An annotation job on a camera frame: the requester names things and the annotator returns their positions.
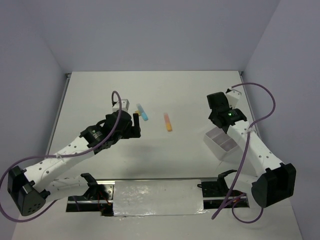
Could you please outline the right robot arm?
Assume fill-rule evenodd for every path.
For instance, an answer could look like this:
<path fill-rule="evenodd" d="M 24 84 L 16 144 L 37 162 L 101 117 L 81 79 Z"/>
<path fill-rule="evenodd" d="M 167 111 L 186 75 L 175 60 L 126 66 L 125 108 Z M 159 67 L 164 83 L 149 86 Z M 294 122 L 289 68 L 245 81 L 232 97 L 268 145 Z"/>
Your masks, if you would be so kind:
<path fill-rule="evenodd" d="M 244 113 L 236 107 L 241 93 L 237 90 L 216 92 L 207 96 L 214 128 L 205 133 L 203 141 L 221 162 L 249 168 L 249 175 L 239 175 L 241 192 L 250 190 L 254 201 L 269 207 L 294 194 L 296 168 L 283 163 L 259 138 Z"/>

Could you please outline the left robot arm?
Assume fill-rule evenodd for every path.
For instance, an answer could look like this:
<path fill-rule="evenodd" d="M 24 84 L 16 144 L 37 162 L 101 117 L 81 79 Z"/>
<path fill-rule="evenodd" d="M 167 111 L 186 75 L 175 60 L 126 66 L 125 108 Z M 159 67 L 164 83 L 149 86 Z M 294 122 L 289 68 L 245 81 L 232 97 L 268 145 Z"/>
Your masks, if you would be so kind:
<path fill-rule="evenodd" d="M 24 169 L 18 165 L 8 171 L 7 190 L 24 217 L 39 211 L 46 203 L 58 199 L 83 196 L 107 199 L 108 189 L 98 184 L 89 173 L 78 177 L 59 177 L 80 162 L 109 149 L 119 140 L 140 138 L 139 115 L 126 111 L 115 111 L 105 119 L 87 127 L 71 143 L 53 155 Z"/>

